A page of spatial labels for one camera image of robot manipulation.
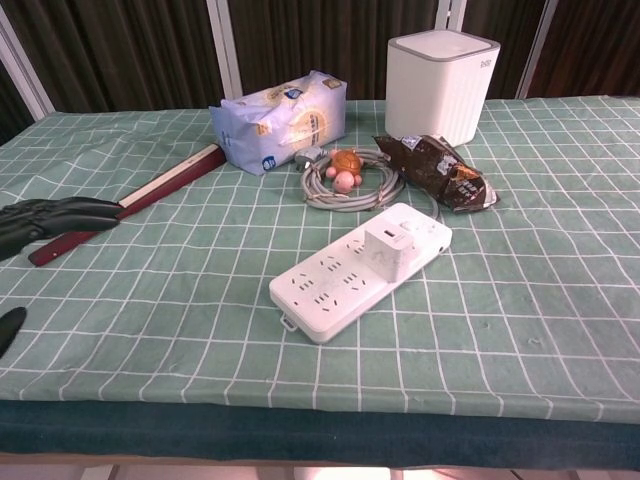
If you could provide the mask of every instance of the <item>floor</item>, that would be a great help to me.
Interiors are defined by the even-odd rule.
[[[638,472],[179,465],[0,465],[0,480],[640,480]]]

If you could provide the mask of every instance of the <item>gray lid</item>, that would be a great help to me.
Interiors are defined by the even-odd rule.
[[[396,37],[389,41],[389,45],[439,62],[500,47],[499,43],[492,40],[455,30],[429,30]]]

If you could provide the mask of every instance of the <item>plug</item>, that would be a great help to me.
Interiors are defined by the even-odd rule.
[[[363,260],[388,282],[397,282],[409,271],[413,257],[413,235],[386,220],[365,230]]]
[[[324,149],[315,146],[298,150],[293,157],[296,170],[302,172],[326,155],[327,152]]]

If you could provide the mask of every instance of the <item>label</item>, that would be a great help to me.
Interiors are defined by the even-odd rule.
[[[458,160],[453,158],[450,155],[446,155],[442,157],[442,160],[438,162],[436,169],[440,172],[441,175],[448,175],[451,167],[458,163]]]
[[[271,170],[275,166],[276,159],[273,157],[273,155],[269,155],[268,157],[264,157],[262,159],[262,168],[264,168],[265,171]]]
[[[267,105],[277,105],[278,103],[280,103],[284,92],[289,90],[290,88],[294,88],[294,86],[284,84],[268,89],[265,92],[265,100],[267,102]]]
[[[298,115],[292,122],[290,133],[283,143],[292,144],[294,150],[323,144],[327,136],[327,121],[318,110],[307,110]]]
[[[402,144],[413,152],[413,149],[420,143],[420,140],[422,140],[422,138],[418,136],[402,137]]]
[[[300,95],[302,95],[302,90],[300,90],[298,88],[292,88],[291,90],[287,90],[286,92],[284,92],[284,95],[287,98],[290,98],[291,100],[295,100]]]
[[[332,90],[342,85],[342,82],[336,78],[327,78],[326,80],[323,80],[322,83],[324,83],[327,87],[329,87]]]
[[[231,136],[226,132],[226,130],[222,131],[222,140],[221,143],[226,145],[227,147],[231,146]]]
[[[269,135],[271,133],[271,125],[269,124],[269,122],[258,123],[256,125],[256,132],[258,133],[259,137],[261,137],[262,135]]]

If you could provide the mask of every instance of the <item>dark curtain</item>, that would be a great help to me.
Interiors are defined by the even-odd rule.
[[[0,145],[33,123],[33,117],[13,84],[9,72],[0,62]]]
[[[206,0],[1,0],[58,111],[205,108],[223,97]]]
[[[462,31],[500,43],[487,98],[515,98],[545,0],[467,0]]]
[[[387,42],[432,29],[437,0],[231,0],[245,94],[315,69],[349,99],[384,99]]]
[[[529,97],[640,95],[640,2],[560,0]]]

